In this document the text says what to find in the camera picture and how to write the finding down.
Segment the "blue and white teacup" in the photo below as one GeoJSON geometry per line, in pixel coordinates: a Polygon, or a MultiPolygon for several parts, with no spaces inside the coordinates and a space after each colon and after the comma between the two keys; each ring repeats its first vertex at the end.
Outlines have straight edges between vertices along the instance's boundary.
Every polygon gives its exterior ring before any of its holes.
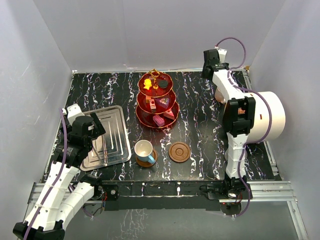
{"type": "Polygon", "coordinates": [[[152,156],[153,145],[148,140],[139,140],[134,146],[134,152],[137,158],[143,163],[154,164],[156,162],[152,156]]]}

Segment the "grey tape roll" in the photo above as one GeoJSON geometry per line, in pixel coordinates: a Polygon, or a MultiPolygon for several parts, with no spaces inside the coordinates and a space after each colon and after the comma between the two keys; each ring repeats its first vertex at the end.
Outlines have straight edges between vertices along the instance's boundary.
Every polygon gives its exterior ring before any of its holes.
{"type": "Polygon", "coordinates": [[[229,158],[228,150],[225,151],[225,153],[224,153],[224,158],[225,158],[225,160],[228,162],[228,158],[229,158]]]}

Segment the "brown chocolate cake slice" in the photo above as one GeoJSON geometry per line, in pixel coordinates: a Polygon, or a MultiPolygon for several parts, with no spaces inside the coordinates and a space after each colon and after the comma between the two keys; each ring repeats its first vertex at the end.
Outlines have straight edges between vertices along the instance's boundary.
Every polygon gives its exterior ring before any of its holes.
{"type": "Polygon", "coordinates": [[[156,104],[155,104],[155,100],[154,99],[150,99],[149,100],[149,107],[150,107],[150,111],[152,113],[155,113],[157,111],[157,107],[156,107],[156,104]]]}

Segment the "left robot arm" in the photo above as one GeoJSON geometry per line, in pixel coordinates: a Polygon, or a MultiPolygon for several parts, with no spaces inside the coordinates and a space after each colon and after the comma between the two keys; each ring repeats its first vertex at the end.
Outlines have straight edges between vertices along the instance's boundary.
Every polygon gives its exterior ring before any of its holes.
{"type": "Polygon", "coordinates": [[[106,131],[96,113],[85,115],[78,104],[60,109],[59,113],[63,141],[54,150],[47,180],[34,207],[13,228],[13,234],[20,240],[64,239],[68,224],[86,201],[103,195],[101,180],[84,176],[64,197],[83,160],[93,150],[93,141],[106,131]]]}

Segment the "red pink cake slice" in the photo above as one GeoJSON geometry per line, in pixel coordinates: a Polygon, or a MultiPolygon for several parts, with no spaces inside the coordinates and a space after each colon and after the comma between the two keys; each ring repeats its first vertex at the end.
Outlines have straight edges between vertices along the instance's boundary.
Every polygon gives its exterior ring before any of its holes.
{"type": "Polygon", "coordinates": [[[167,110],[166,112],[163,113],[163,116],[165,118],[168,118],[168,119],[171,119],[171,120],[174,120],[175,119],[175,115],[174,113],[172,112],[171,109],[167,110]]]}

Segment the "magenta cake slice back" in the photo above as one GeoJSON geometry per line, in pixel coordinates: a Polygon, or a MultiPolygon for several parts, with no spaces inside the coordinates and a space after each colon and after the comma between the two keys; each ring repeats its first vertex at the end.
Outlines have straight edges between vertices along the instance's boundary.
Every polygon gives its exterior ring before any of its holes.
{"type": "Polygon", "coordinates": [[[161,106],[162,108],[167,109],[169,104],[170,104],[170,99],[168,97],[164,97],[164,98],[157,98],[156,102],[159,106],[161,106]]]}

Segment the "orange fish cookie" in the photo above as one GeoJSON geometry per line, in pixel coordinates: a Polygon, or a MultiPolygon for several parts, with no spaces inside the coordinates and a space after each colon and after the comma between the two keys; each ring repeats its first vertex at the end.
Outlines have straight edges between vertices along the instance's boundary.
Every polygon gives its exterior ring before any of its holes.
{"type": "Polygon", "coordinates": [[[151,80],[150,78],[145,79],[144,82],[143,82],[143,85],[144,85],[143,88],[144,88],[145,90],[149,91],[150,88],[153,87],[152,80],[151,80]]]}

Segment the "black round cookie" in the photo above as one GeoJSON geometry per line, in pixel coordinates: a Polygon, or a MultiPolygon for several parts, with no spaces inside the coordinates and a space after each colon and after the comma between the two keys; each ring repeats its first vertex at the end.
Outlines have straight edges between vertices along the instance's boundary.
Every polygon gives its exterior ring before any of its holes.
{"type": "Polygon", "coordinates": [[[166,80],[160,80],[159,83],[158,83],[158,86],[162,89],[165,89],[168,87],[168,82],[166,80]]]}

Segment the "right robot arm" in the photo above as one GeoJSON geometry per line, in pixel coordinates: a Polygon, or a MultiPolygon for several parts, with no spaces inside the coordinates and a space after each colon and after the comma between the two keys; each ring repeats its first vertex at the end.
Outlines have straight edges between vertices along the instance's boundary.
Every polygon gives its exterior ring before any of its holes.
{"type": "Polygon", "coordinates": [[[233,80],[229,64],[223,62],[226,55],[227,51],[217,46],[205,50],[201,78],[215,84],[220,92],[219,101],[224,104],[222,126],[228,139],[226,176],[230,180],[244,180],[245,151],[254,126],[256,100],[246,96],[233,80]]]}

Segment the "red three-tier dessert stand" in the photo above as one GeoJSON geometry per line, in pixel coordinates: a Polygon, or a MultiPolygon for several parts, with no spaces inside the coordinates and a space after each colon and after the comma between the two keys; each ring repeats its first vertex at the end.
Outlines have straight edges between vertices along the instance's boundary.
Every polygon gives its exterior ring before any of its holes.
{"type": "Polygon", "coordinates": [[[141,124],[153,129],[170,127],[178,119],[180,106],[167,73],[152,69],[137,84],[135,114],[141,124]]]}

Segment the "brown saucer front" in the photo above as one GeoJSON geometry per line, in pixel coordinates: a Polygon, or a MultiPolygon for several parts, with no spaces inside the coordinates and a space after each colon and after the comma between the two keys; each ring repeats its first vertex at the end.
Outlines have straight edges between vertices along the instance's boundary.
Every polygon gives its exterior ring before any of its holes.
{"type": "Polygon", "coordinates": [[[142,161],[138,158],[138,156],[136,155],[135,156],[135,160],[137,162],[137,164],[141,167],[144,167],[144,168],[149,168],[149,167],[152,167],[157,161],[158,161],[158,153],[157,151],[153,148],[152,150],[152,154],[151,156],[154,158],[155,162],[154,163],[150,163],[148,161],[142,161]]]}

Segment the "yellow cake slice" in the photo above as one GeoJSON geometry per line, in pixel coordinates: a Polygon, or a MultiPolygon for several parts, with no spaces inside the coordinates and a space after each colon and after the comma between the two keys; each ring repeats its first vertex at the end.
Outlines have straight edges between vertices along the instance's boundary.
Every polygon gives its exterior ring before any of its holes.
{"type": "Polygon", "coordinates": [[[150,97],[146,97],[146,98],[145,98],[145,102],[146,102],[147,104],[149,104],[150,101],[151,101],[151,99],[152,99],[152,98],[150,98],[150,97]]]}

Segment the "brown saucer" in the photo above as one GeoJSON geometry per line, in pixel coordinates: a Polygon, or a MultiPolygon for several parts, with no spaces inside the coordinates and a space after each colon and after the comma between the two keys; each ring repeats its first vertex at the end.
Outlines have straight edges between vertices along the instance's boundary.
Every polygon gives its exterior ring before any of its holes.
{"type": "Polygon", "coordinates": [[[177,141],[170,146],[168,154],[174,162],[184,163],[190,158],[191,149],[186,143],[177,141]]]}
{"type": "Polygon", "coordinates": [[[152,167],[157,161],[158,161],[158,153],[157,151],[153,148],[152,150],[152,154],[151,156],[154,158],[155,162],[154,163],[150,163],[148,161],[142,161],[138,158],[138,156],[136,155],[135,156],[135,160],[137,162],[137,164],[141,167],[144,167],[144,168],[149,168],[149,167],[152,167]]]}

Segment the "pink cake slice front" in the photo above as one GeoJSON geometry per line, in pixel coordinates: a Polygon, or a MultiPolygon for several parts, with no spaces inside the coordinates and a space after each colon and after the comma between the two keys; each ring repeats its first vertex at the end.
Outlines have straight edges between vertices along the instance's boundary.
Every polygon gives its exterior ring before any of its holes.
{"type": "Polygon", "coordinates": [[[162,117],[160,117],[158,114],[154,115],[152,119],[159,128],[165,125],[165,120],[162,117]]]}

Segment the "pink and white teacup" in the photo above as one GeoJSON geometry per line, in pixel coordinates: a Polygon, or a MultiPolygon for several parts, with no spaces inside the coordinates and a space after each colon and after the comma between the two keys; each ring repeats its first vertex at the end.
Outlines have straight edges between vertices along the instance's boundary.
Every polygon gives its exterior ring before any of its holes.
{"type": "Polygon", "coordinates": [[[216,99],[219,103],[221,103],[221,104],[225,104],[225,103],[226,103],[226,100],[225,100],[225,98],[223,97],[223,95],[222,95],[222,93],[221,93],[221,91],[219,90],[218,87],[216,88],[214,97],[215,97],[215,99],[216,99]]]}

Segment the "large white cylinder container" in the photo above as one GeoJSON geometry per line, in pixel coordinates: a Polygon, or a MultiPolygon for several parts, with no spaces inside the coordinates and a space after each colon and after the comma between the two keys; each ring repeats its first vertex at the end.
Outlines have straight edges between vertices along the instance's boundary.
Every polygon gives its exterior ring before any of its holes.
{"type": "Polygon", "coordinates": [[[255,93],[250,95],[255,99],[254,125],[250,130],[248,141],[258,142],[267,132],[271,119],[271,127],[264,141],[271,141],[278,138],[283,132],[286,124],[286,114],[281,100],[271,91],[258,92],[268,103],[269,110],[265,102],[255,93]]]}

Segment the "stainless steel tray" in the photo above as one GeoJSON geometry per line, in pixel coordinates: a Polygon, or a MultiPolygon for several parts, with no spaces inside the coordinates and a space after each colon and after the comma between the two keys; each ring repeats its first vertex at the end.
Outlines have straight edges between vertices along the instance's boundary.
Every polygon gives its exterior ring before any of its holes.
{"type": "Polygon", "coordinates": [[[87,111],[95,113],[105,129],[93,143],[93,149],[83,160],[80,169],[84,172],[122,164],[132,156],[123,109],[119,105],[87,111]]]}

